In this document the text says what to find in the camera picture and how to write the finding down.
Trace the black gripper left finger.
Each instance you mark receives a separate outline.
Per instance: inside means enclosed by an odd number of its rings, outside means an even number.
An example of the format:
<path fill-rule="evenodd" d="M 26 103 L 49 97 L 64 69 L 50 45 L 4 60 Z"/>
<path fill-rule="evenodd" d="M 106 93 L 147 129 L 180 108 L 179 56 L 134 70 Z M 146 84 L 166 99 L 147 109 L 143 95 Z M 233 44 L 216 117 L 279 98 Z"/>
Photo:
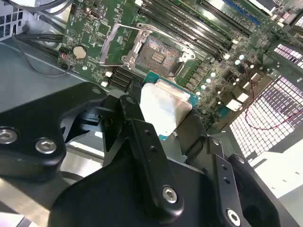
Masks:
<path fill-rule="evenodd" d="M 85 133 L 92 111 L 104 133 L 103 167 L 132 157 L 147 212 L 158 220 L 176 220 L 184 199 L 154 126 L 144 120 L 138 102 L 119 98 L 82 82 L 0 114 L 0 174 L 28 182 L 47 182 L 59 175 L 66 142 Z"/>

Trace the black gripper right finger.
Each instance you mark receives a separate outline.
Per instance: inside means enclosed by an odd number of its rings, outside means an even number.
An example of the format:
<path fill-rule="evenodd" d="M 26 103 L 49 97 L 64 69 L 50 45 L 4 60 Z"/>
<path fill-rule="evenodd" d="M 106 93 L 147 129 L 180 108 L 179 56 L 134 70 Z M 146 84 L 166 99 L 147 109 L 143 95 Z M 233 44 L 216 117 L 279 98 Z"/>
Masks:
<path fill-rule="evenodd" d="M 280 202 L 253 168 L 237 154 L 224 156 L 220 142 L 207 135 L 195 110 L 176 133 L 185 172 L 185 210 L 193 227 L 279 227 Z"/>

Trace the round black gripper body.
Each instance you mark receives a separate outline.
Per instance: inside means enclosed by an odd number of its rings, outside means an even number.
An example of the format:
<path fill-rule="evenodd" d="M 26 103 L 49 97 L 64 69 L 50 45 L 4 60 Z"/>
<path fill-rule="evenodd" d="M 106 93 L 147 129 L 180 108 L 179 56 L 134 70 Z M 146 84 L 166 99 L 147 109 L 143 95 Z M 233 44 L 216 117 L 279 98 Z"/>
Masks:
<path fill-rule="evenodd" d="M 219 227 L 210 180 L 199 170 L 168 160 L 184 198 L 182 215 L 173 227 Z M 124 157 L 65 189 L 50 212 L 52 227 L 160 227 L 145 208 L 132 157 Z"/>

